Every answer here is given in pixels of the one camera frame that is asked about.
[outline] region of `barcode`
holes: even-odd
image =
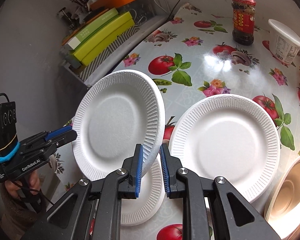
[[[280,60],[283,60],[283,57],[281,57],[278,53],[275,54]]]

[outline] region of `black and white striped pattern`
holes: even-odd
[[[79,77],[85,82],[88,77],[111,55],[120,45],[122,45],[128,38],[139,31],[140,28],[137,25],[132,26],[125,33],[119,36],[114,42],[112,42],[107,48],[103,50],[80,74]]]

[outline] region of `paper plate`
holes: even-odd
[[[121,225],[135,226],[149,220],[160,208],[165,197],[160,155],[151,169],[141,180],[141,190],[137,199],[123,199]]]
[[[265,220],[281,239],[290,239],[300,224],[300,156],[270,193]]]
[[[250,203],[270,185],[280,158],[270,116],[252,100],[232,94],[205,98],[188,109],[173,130],[169,150],[200,177],[225,177]]]
[[[111,73],[89,90],[75,114],[74,157],[94,181],[121,168],[141,143],[145,175],[157,157],[164,123],[163,99],[150,77],[135,70]]]

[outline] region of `white plastic container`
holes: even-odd
[[[268,20],[270,30],[269,49],[282,63],[290,65],[300,50],[300,37],[288,26],[274,19]]]

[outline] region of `brown sleeve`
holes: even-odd
[[[19,200],[13,199],[4,183],[0,184],[0,193],[5,206],[1,227],[10,239],[18,239],[46,212],[47,204],[44,199],[41,199],[42,210],[37,214],[28,210]]]

